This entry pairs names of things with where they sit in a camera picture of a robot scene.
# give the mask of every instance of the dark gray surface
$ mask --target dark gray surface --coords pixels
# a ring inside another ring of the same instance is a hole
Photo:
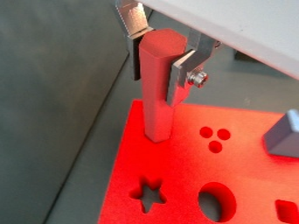
[[[172,27],[185,35],[188,32],[185,26],[159,13],[151,17],[151,26]],[[204,89],[191,90],[187,102],[275,112],[299,108],[299,81],[263,64],[235,61],[228,47],[205,70],[209,82]],[[97,222],[126,112],[132,99],[140,97],[140,82],[130,81],[125,63],[46,224]]]
[[[42,223],[126,51],[108,1],[1,1],[0,223]]]

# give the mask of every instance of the gray block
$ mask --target gray block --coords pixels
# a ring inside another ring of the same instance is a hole
[[[269,154],[299,158],[299,112],[291,109],[264,135]]]

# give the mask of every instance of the screw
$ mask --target screw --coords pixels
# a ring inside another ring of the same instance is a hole
[[[208,78],[209,76],[201,71],[201,69],[195,68],[188,74],[187,81],[196,88],[201,88]]]

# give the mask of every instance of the small round hole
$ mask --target small round hole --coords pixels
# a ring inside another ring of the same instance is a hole
[[[204,138],[209,138],[212,136],[212,129],[209,127],[200,128],[200,135]]]
[[[209,151],[213,153],[220,153],[221,152],[221,143],[217,141],[211,141],[209,142]]]
[[[220,140],[228,140],[229,139],[229,132],[225,129],[220,129],[217,131],[217,136]]]
[[[205,217],[215,222],[229,221],[237,210],[237,203],[231,190],[216,182],[208,183],[200,189],[199,206]]]

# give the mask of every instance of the star-shaped hole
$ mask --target star-shaped hole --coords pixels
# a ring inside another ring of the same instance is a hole
[[[164,204],[165,197],[160,191],[161,181],[149,182],[141,178],[138,187],[129,193],[129,197],[140,200],[141,211],[146,214],[152,208],[153,203]]]

